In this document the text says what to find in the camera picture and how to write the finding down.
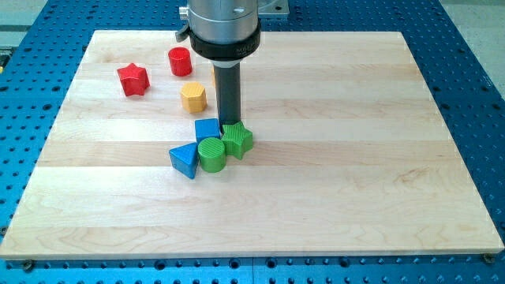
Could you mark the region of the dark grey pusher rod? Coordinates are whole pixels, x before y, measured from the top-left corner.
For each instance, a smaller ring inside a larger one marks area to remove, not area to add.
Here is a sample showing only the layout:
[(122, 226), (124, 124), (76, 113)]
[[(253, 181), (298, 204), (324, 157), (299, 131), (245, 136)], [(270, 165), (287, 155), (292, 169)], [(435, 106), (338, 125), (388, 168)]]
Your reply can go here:
[(220, 126), (241, 120), (240, 62), (213, 61), (215, 92)]

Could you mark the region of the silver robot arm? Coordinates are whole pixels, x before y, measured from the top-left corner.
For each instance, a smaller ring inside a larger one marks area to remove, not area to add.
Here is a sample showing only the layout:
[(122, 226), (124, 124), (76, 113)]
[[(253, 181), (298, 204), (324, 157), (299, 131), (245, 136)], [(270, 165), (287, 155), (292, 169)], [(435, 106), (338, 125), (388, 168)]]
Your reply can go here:
[(211, 61), (221, 126), (241, 120), (241, 60), (260, 45), (264, 18), (286, 18), (288, 0), (188, 0), (179, 8), (185, 22), (175, 33), (180, 43)]

